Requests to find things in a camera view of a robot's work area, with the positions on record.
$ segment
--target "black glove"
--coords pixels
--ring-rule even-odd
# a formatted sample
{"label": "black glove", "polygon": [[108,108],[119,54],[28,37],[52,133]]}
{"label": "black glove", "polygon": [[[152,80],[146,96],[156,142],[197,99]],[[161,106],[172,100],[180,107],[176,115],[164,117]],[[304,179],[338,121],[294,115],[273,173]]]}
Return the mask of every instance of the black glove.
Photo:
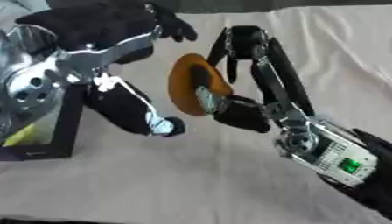
{"label": "black glove", "polygon": [[[127,81],[123,81],[123,84],[114,82],[109,87],[104,85],[107,83],[96,82],[95,79],[85,96],[85,104],[116,126],[140,135],[172,137],[185,132],[185,125],[180,119],[161,118],[150,98]],[[124,85],[136,94],[132,94]]]}
{"label": "black glove", "polygon": [[215,121],[260,133],[266,133],[270,130],[268,119],[259,103],[239,95],[227,95],[226,97],[227,108],[223,112],[213,115]]}
{"label": "black glove", "polygon": [[163,27],[163,38],[195,40],[196,31],[176,15],[156,4],[155,11],[146,4],[130,0],[99,0],[69,8],[37,12],[17,19],[18,24],[39,25],[58,36],[58,45],[68,51],[107,49],[118,42],[152,32],[156,25]]}
{"label": "black glove", "polygon": [[157,22],[162,25],[161,38],[172,37],[176,42],[181,42],[184,39],[191,41],[197,39],[196,31],[187,22],[178,18],[174,12],[155,3],[150,3],[150,5],[156,11]]}
{"label": "black glove", "polygon": [[378,157],[376,171],[365,180],[365,183],[355,188],[321,178],[365,207],[374,209],[392,220],[392,144],[359,129],[354,129],[353,132],[366,144],[367,149]]}

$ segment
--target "orange disc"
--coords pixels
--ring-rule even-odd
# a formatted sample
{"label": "orange disc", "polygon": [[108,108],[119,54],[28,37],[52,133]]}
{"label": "orange disc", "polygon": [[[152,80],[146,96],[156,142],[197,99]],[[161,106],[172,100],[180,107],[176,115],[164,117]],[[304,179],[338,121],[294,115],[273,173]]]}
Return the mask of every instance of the orange disc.
{"label": "orange disc", "polygon": [[191,116],[204,116],[206,112],[200,106],[195,94],[193,75],[191,67],[198,66],[206,70],[208,78],[208,89],[211,93],[219,95],[230,95],[233,89],[223,80],[221,74],[206,62],[203,56],[191,53],[181,57],[169,76],[169,95],[171,101],[182,112]]}

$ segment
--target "white fabric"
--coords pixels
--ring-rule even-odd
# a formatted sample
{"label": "white fabric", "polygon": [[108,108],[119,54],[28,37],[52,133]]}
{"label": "white fabric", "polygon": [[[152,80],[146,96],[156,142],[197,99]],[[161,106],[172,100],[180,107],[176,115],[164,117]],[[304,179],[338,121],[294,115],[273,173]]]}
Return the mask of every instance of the white fabric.
{"label": "white fabric", "polygon": [[[175,60],[206,55],[224,25],[260,25],[282,42],[321,115],[392,141],[391,11],[350,6],[182,15],[199,31],[197,42],[160,40],[151,58],[121,74],[162,115],[184,118],[187,133],[135,136],[86,109],[73,158],[0,164],[0,214],[143,224],[390,223],[278,157],[276,130],[260,135],[181,114],[166,86]],[[239,95],[260,96],[247,63],[234,87]]]}
{"label": "white fabric", "polygon": [[9,32],[15,19],[48,9],[46,0],[0,0],[0,28]]}

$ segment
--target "robotic hand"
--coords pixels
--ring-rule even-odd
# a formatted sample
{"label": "robotic hand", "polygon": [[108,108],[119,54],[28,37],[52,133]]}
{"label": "robotic hand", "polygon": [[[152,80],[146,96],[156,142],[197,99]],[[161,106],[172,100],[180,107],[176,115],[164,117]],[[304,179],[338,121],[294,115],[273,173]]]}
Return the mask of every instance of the robotic hand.
{"label": "robotic hand", "polygon": [[[236,96],[215,66],[227,56],[227,77],[237,79],[238,60],[250,73],[264,103]],[[364,131],[343,129],[315,115],[283,48],[257,26],[225,29],[207,59],[188,54],[171,71],[171,100],[192,116],[265,133],[269,119],[281,129],[282,157],[314,170],[326,183],[392,219],[392,144]]]}
{"label": "robotic hand", "polygon": [[178,118],[162,118],[149,98],[108,65],[143,60],[153,41],[195,40],[194,29],[152,3],[101,0],[73,8],[41,11],[0,31],[0,139],[35,122],[60,102],[70,85],[85,85],[86,104],[112,123],[143,135],[184,131]]}

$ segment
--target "green led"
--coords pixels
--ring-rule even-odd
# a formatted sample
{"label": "green led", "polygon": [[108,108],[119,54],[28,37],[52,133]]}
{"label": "green led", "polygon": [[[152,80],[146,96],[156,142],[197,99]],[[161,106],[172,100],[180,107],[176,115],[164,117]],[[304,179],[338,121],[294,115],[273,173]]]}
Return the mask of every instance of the green led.
{"label": "green led", "polygon": [[360,168],[361,164],[353,161],[352,159],[346,157],[341,161],[339,164],[339,168],[341,168],[343,171],[348,172],[350,174],[354,173],[358,168]]}

